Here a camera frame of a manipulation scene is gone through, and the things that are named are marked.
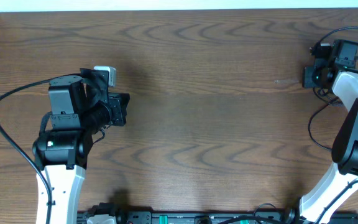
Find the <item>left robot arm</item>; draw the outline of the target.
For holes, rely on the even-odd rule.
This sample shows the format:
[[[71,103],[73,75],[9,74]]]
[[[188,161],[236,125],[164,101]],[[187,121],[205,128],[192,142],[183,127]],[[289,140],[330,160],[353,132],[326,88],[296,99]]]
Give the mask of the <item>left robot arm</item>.
[[[37,223],[76,223],[78,202],[85,179],[93,135],[126,123],[127,93],[110,93],[115,76],[92,71],[50,81],[52,124],[42,128],[33,144],[39,201]]]

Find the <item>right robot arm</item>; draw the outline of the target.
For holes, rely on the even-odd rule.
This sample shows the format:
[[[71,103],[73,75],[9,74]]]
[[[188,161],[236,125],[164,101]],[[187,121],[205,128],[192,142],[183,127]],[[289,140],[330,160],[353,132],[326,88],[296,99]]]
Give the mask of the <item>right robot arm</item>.
[[[335,40],[311,48],[314,64],[305,67],[304,88],[325,88],[348,114],[331,148],[332,163],[315,187],[299,200],[297,221],[328,223],[334,212],[358,190],[358,44]]]

